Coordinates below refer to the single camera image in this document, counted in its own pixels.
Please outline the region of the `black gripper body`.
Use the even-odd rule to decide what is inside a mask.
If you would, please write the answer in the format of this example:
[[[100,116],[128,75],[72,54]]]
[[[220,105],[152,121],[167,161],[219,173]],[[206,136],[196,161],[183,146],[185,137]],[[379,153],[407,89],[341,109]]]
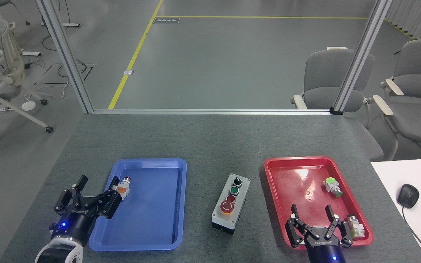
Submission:
[[[340,241],[331,228],[315,226],[311,228],[314,237],[304,235],[304,243],[311,263],[345,263],[340,249]]]
[[[85,246],[99,217],[98,211],[97,206],[87,210],[85,207],[77,209],[72,204],[56,211],[61,218],[55,223],[51,238],[67,238]]]

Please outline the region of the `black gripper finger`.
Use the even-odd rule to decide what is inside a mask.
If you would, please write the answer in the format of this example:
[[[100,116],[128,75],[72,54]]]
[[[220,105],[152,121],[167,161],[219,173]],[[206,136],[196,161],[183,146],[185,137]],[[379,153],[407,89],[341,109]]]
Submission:
[[[85,187],[88,178],[85,175],[82,175],[79,181],[72,186],[70,189],[65,189],[60,197],[58,198],[57,202],[54,206],[54,211],[57,214],[64,214],[66,209],[68,208],[69,202],[73,201],[74,206],[76,209],[81,208],[81,192]]]
[[[103,216],[107,219],[111,219],[114,216],[122,201],[122,197],[117,191],[118,184],[119,178],[114,176],[109,188],[95,197],[96,216]]]
[[[341,232],[341,239],[337,242],[337,246],[349,248],[353,244],[352,234],[349,228],[349,224],[346,220],[340,220],[339,217],[334,214],[331,205],[325,207],[326,215],[330,221],[330,225],[324,235],[326,241],[334,239],[334,231],[339,228]]]
[[[292,248],[304,245],[304,240],[307,236],[314,236],[312,227],[299,218],[295,204],[291,205],[291,216],[285,223],[285,230]]]

